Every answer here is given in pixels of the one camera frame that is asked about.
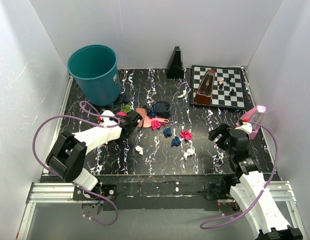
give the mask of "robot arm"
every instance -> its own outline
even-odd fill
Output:
[[[104,111],[102,115],[114,116],[109,110]],[[102,126],[114,125],[114,121],[109,117],[103,117],[102,120]],[[142,116],[131,110],[127,116],[120,119],[119,126],[110,128],[96,126],[73,134],[68,131],[62,132],[52,147],[46,164],[65,182],[75,183],[91,191],[99,183],[95,176],[83,168],[85,156],[109,141],[129,138],[141,120]]]
[[[209,132],[208,139],[229,154],[229,163],[236,177],[225,177],[221,190],[231,195],[240,209],[246,211],[258,195],[263,191],[259,201],[245,215],[256,240],[301,240],[302,233],[292,228],[278,209],[265,181],[259,164],[249,155],[249,134],[252,125],[240,121],[240,125],[232,129],[226,124]]]

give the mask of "trash can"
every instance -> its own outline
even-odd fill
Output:
[[[75,51],[67,69],[85,97],[97,106],[112,106],[120,95],[117,57],[104,45],[89,45]]]

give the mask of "pink cloth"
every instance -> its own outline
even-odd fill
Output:
[[[165,123],[159,122],[159,121],[157,121],[157,120],[153,120],[153,121],[151,121],[150,123],[151,123],[151,128],[152,128],[153,130],[159,129],[162,125],[165,125]]]
[[[119,111],[118,113],[116,113],[116,116],[122,116],[122,117],[126,117],[127,114],[123,111]]]
[[[191,134],[189,131],[180,131],[180,136],[188,141],[192,139],[193,134]]]

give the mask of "black marble surface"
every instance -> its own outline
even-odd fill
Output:
[[[225,151],[217,148],[214,142],[208,140],[209,130],[227,123],[234,127],[243,110],[222,109],[216,107],[190,106],[189,91],[191,69],[185,71],[185,78],[172,80],[166,78],[165,69],[125,69],[119,70],[121,92],[130,97],[133,108],[142,108],[143,105],[152,105],[156,101],[171,103],[170,123],[174,137],[180,136],[181,130],[193,134],[192,141],[182,141],[179,147],[171,146],[171,138],[165,138],[161,129],[143,128],[138,134],[129,139],[109,142],[107,145],[91,151],[85,159],[84,167],[95,175],[107,174],[215,174],[231,173]],[[188,95],[178,98],[183,93]],[[247,106],[252,107],[251,99],[245,93]],[[96,117],[84,113],[79,102],[86,100],[76,81],[72,82],[67,100],[65,114],[77,116],[97,123]],[[113,107],[99,108],[100,112],[111,110],[117,113],[124,103],[119,100]],[[91,126],[72,119],[63,119],[61,131],[73,133],[85,131]],[[141,146],[143,156],[135,151]],[[183,159],[184,152],[194,147],[195,155]],[[263,172],[272,170],[273,164],[261,131],[250,142],[250,154],[257,158]]]

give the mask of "pink comb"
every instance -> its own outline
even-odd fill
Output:
[[[170,122],[170,120],[168,120],[166,118],[160,118],[160,117],[150,118],[149,116],[147,116],[147,112],[146,112],[145,108],[136,108],[135,111],[138,112],[141,115],[141,117],[143,118],[143,126],[142,126],[142,122],[140,122],[138,124],[138,127],[142,126],[145,129],[150,128],[152,126],[153,120],[157,120],[160,123],[164,123],[164,124],[168,124]]]

